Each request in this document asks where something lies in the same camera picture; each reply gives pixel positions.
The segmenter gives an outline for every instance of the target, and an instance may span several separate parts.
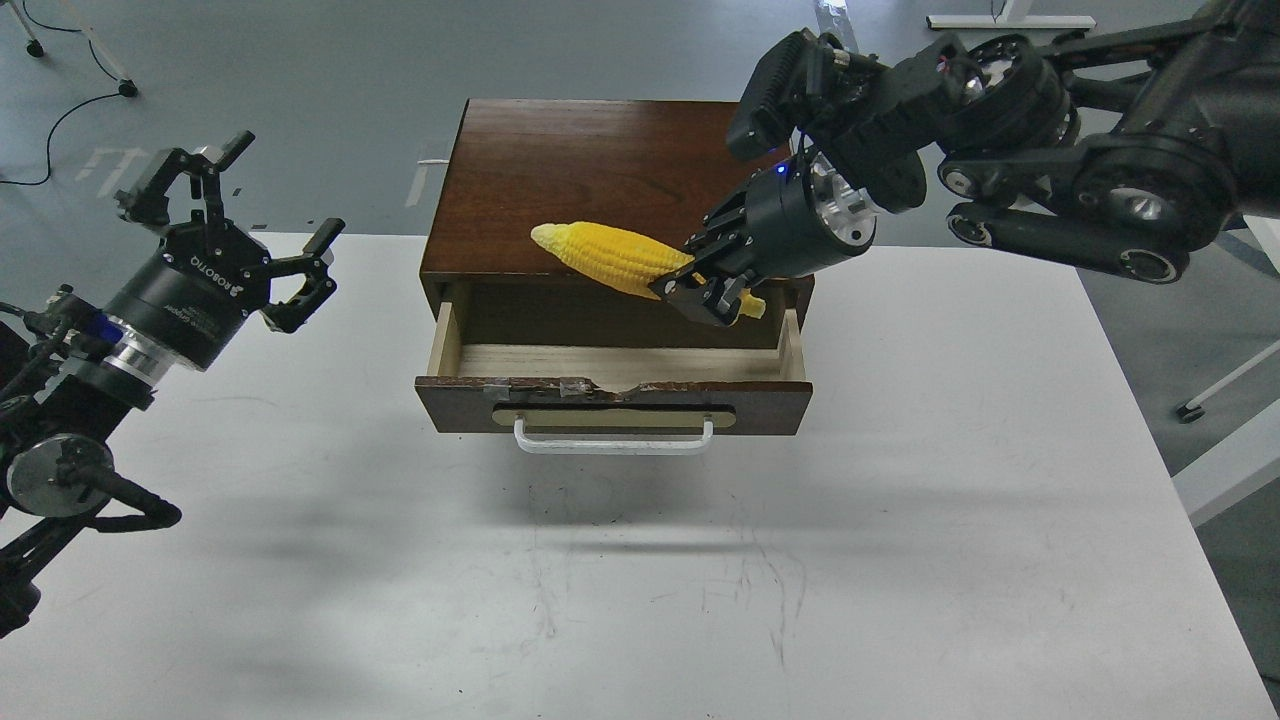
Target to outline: open drawer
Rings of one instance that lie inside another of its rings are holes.
[[[795,434],[813,395],[800,315],[783,284],[732,328],[585,281],[449,284],[428,374],[440,432]]]

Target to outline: robotiq logo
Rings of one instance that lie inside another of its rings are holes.
[[[236,297],[242,290],[244,290],[244,286],[232,284],[232,281],[218,274],[218,270],[210,268],[204,260],[196,258],[195,255],[191,256],[191,266],[204,273],[206,278],[214,281],[214,284],[225,290],[227,295],[230,295],[232,297]]]

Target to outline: gray floor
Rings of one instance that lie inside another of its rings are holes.
[[[988,10],[983,0],[849,4],[860,50],[890,63],[931,40],[927,13]],[[145,167],[141,151],[218,145],[248,128],[259,140],[224,178],[228,195],[241,191],[228,214],[242,227],[305,231],[338,215],[352,232],[425,234],[440,177],[429,174],[415,197],[416,161],[448,155],[467,97],[736,100],[759,55],[819,17],[813,0],[76,5],[142,95],[72,115],[54,137],[47,184],[0,186],[0,299],[26,306],[63,282],[105,302],[151,252],[154,238],[119,222],[110,200]],[[1089,13],[1098,32],[1108,32],[1183,19],[1198,5],[1037,0],[1034,9]],[[68,22],[54,0],[28,6],[44,22]],[[8,8],[0,12],[4,179],[38,178],[50,124],[76,102],[114,90],[82,37],[37,35],[49,50],[44,60],[27,56]],[[970,44],[983,37],[964,35]],[[1108,127],[1101,115],[1088,123],[1094,132]],[[140,152],[125,155],[129,149]],[[940,158],[925,152],[927,161]],[[943,228],[954,204],[934,187],[924,208],[884,219],[879,242],[956,245]],[[1171,413],[1280,337],[1280,282],[1251,242],[1247,232],[1222,236],[1170,287],[1084,275],[1170,471],[1280,395],[1274,359],[1206,404],[1199,423],[1181,425]],[[357,250],[339,242],[335,251],[340,259]],[[1277,548],[1274,539],[1266,544],[1276,537],[1277,514],[1272,483],[1201,529],[1242,626],[1260,638],[1274,638],[1280,618]],[[1272,582],[1254,582],[1258,573]],[[1274,655],[1257,659],[1263,671],[1280,674]]]

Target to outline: drawer front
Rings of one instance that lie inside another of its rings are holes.
[[[468,378],[426,375],[416,380],[422,405],[442,433],[509,433],[502,411],[549,409],[695,410],[730,414],[717,434],[788,436],[800,428],[813,386],[808,382],[657,382],[609,392],[585,378]],[[637,419],[627,425],[556,427],[575,433],[682,433]]]

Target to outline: yellow corn cob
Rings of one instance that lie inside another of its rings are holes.
[[[649,300],[658,300],[649,283],[694,259],[652,237],[596,223],[547,223],[529,234],[543,250],[593,281]],[[744,290],[741,300],[744,315],[764,315],[764,301],[750,291]]]

